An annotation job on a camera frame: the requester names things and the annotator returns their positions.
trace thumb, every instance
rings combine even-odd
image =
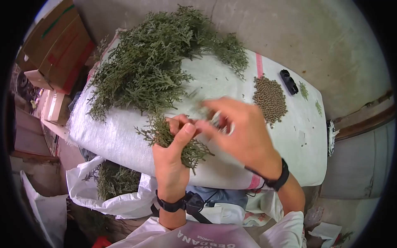
[[[182,149],[192,140],[196,132],[196,127],[191,123],[186,123],[182,129],[175,135],[169,148],[182,151]]]
[[[215,142],[221,142],[223,138],[223,134],[218,132],[218,129],[216,129],[214,126],[212,126],[208,121],[204,120],[198,120],[196,122],[196,127],[199,131],[205,134],[208,139],[214,139]]]

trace pile of pellets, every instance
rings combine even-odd
[[[276,80],[271,81],[263,75],[260,78],[254,77],[256,91],[252,99],[260,107],[266,122],[270,122],[270,127],[273,129],[273,124],[276,121],[281,122],[281,117],[285,116],[288,110],[281,86]]]

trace wrist strap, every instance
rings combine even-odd
[[[189,191],[184,197],[182,197],[176,203],[169,203],[161,200],[157,197],[157,202],[167,212],[175,213],[178,209],[186,210],[186,213],[193,216],[198,222],[204,224],[212,224],[206,217],[204,217],[200,211],[204,207],[204,201],[201,196],[197,193]],[[154,216],[159,217],[160,213],[157,208],[152,204],[150,207]]]
[[[272,181],[264,178],[266,185],[269,186],[270,188],[273,188],[276,192],[278,192],[280,188],[287,182],[289,177],[288,165],[283,158],[281,159],[281,163],[282,163],[282,171],[281,171],[281,176],[279,177],[278,180]]]

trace white shirt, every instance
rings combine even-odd
[[[187,221],[175,230],[150,217],[125,239],[109,248],[290,248],[302,246],[303,213],[289,212],[260,235],[260,246],[239,225]]]

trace left hand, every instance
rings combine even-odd
[[[190,169],[181,162],[182,149],[196,135],[194,121],[186,115],[166,118],[170,131],[175,138],[169,147],[159,144],[152,147],[155,175],[158,183],[158,197],[169,203],[175,203],[185,196],[189,182]]]

